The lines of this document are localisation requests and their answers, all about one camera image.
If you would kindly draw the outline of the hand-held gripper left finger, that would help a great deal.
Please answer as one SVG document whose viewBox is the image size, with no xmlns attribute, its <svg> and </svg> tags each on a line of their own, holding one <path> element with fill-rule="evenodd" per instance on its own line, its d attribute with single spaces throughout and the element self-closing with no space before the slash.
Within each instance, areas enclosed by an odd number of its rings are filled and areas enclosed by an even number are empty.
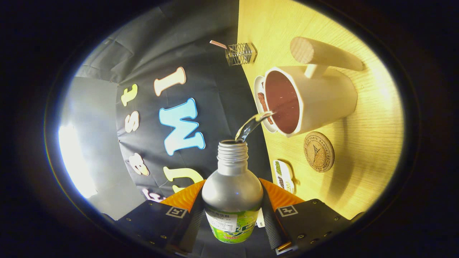
<svg viewBox="0 0 459 258">
<path fill-rule="evenodd" d="M 126 237 L 153 250 L 185 256 L 192 253 L 204 214 L 205 181 L 161 202 L 146 200 L 120 219 L 104 215 Z"/>
</svg>

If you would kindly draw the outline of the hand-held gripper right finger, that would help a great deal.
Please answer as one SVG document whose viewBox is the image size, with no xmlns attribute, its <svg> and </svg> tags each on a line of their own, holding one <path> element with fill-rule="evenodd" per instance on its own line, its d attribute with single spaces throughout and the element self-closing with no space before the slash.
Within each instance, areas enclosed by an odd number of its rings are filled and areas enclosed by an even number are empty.
<svg viewBox="0 0 459 258">
<path fill-rule="evenodd" d="M 364 215 L 347 219 L 319 199 L 305 201 L 267 180 L 260 182 L 265 230 L 278 256 L 311 251 L 346 232 Z"/>
</svg>

